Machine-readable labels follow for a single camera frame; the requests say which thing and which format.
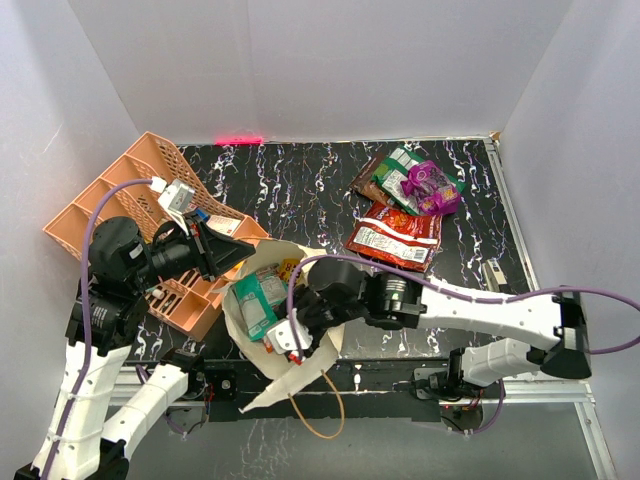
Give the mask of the purple snack bag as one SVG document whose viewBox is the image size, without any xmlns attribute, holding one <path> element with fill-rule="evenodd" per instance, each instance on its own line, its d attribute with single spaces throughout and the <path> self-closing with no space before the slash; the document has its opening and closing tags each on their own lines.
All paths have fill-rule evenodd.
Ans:
<svg viewBox="0 0 640 480">
<path fill-rule="evenodd" d="M 456 212 L 465 184 L 445 174 L 432 161 L 412 166 L 400 183 L 403 193 L 415 204 L 419 215 L 444 216 Z"/>
</svg>

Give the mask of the brown paper bag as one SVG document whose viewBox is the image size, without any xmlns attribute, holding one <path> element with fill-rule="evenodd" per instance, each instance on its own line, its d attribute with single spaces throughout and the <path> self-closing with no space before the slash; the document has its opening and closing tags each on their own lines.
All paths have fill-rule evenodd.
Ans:
<svg viewBox="0 0 640 480">
<path fill-rule="evenodd" d="M 285 240 L 263 239 L 256 246 L 256 253 L 239 270 L 238 278 L 243 279 L 262 267 L 285 259 L 305 260 L 323 253 L 322 249 L 310 249 Z M 233 293 L 224 295 L 222 311 L 230 337 L 243 356 L 268 380 L 264 388 L 253 394 L 249 382 L 255 376 L 247 373 L 238 377 L 237 404 L 243 416 L 261 413 L 265 408 L 287 401 L 327 373 L 339 357 L 344 339 L 343 326 L 330 328 L 321 339 L 319 350 L 301 365 L 296 365 L 283 354 L 269 353 L 262 344 L 249 339 L 239 303 Z"/>
</svg>

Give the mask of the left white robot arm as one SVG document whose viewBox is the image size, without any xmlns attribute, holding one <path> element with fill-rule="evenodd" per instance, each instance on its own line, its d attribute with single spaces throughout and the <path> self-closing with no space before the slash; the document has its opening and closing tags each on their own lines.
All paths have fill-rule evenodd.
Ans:
<svg viewBox="0 0 640 480">
<path fill-rule="evenodd" d="M 146 242 L 130 217 L 90 220 L 78 296 L 66 330 L 66 364 L 53 416 L 34 460 L 18 479 L 123 479 L 134 450 L 180 397 L 206 387 L 201 356 L 170 350 L 118 412 L 106 416 L 151 290 L 195 270 L 213 281 L 255 252 L 210 229 L 195 213 L 161 225 Z"/>
</svg>

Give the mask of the red snack packet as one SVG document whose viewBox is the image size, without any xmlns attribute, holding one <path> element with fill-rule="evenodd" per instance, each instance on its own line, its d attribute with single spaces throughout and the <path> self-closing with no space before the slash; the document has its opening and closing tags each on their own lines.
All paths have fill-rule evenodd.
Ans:
<svg viewBox="0 0 640 480">
<path fill-rule="evenodd" d="M 397 268 L 424 273 L 441 245 L 441 216 L 413 216 L 374 202 L 356 220 L 347 250 Z"/>
</svg>

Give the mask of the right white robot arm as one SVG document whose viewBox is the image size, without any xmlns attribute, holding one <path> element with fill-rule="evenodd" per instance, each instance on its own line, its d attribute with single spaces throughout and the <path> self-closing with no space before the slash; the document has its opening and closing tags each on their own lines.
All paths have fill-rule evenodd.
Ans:
<svg viewBox="0 0 640 480">
<path fill-rule="evenodd" d="M 298 285 L 302 266 L 309 270 Z M 428 398 L 473 398 L 506 377 L 535 371 L 568 380 L 592 374 L 586 319 L 573 292 L 483 292 L 364 259 L 322 255 L 294 268 L 282 309 L 292 334 L 284 349 L 297 355 L 315 349 L 329 329 L 356 319 L 382 330 L 450 328 L 496 336 L 485 346 L 452 350 L 441 371 L 415 376 L 415 391 Z"/>
</svg>

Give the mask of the brown kettle chips bag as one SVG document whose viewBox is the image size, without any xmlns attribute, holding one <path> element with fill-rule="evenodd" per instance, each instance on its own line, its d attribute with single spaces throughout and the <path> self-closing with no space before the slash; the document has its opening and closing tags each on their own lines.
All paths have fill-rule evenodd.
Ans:
<svg viewBox="0 0 640 480">
<path fill-rule="evenodd" d="M 394 205 L 394 200 L 373 179 L 374 171 L 385 158 L 386 154 L 384 152 L 376 153 L 364 164 L 349 184 L 349 188 L 374 202 L 380 202 L 384 206 L 391 207 Z"/>
</svg>

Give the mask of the green snack bag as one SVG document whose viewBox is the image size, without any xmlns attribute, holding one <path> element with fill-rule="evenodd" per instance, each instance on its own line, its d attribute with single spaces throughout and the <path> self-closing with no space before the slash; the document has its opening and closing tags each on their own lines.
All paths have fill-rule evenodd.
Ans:
<svg viewBox="0 0 640 480">
<path fill-rule="evenodd" d="M 386 156 L 373 173 L 373 179 L 379 187 L 402 209 L 414 216 L 424 215 L 419 215 L 414 210 L 415 204 L 403 193 L 400 183 L 407 179 L 408 171 L 412 166 L 425 161 L 431 160 L 425 160 L 406 147 L 401 146 Z"/>
</svg>

